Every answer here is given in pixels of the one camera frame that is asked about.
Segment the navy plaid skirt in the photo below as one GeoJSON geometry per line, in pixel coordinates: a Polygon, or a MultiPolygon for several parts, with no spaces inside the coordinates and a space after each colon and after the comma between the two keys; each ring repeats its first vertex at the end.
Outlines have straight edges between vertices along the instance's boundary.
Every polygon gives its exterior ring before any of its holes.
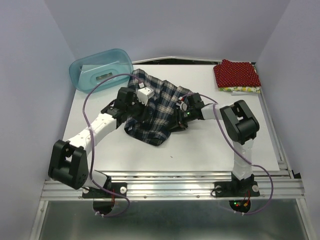
{"type": "Polygon", "coordinates": [[[173,118],[176,103],[180,97],[190,94],[191,91],[149,75],[139,68],[134,70],[132,75],[127,84],[128,88],[138,90],[139,83],[143,83],[154,91],[154,96],[148,101],[148,119],[138,122],[130,117],[126,120],[124,131],[139,141],[158,147],[171,135],[168,125],[173,118]]]}

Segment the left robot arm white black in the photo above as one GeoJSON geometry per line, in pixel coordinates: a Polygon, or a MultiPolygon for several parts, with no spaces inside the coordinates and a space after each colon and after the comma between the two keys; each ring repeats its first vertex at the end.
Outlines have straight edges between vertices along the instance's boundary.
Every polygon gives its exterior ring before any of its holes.
{"type": "Polygon", "coordinates": [[[104,107],[93,122],[74,137],[54,143],[48,176],[75,190],[93,189],[100,197],[111,193],[112,178],[94,170],[95,146],[108,134],[118,129],[128,118],[145,121],[148,105],[155,92],[150,87],[133,90],[121,87],[116,99],[104,107]]]}

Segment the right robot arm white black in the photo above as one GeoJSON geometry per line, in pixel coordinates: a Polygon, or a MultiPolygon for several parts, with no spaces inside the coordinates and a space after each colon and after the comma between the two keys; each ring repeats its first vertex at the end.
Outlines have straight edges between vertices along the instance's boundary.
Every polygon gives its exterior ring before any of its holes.
{"type": "Polygon", "coordinates": [[[227,144],[234,152],[230,189],[235,195],[242,195],[255,185],[252,170],[252,147],[260,124],[244,100],[230,105],[204,104],[203,95],[189,93],[180,97],[175,104],[168,129],[180,132],[194,120],[216,120],[227,144]]]}

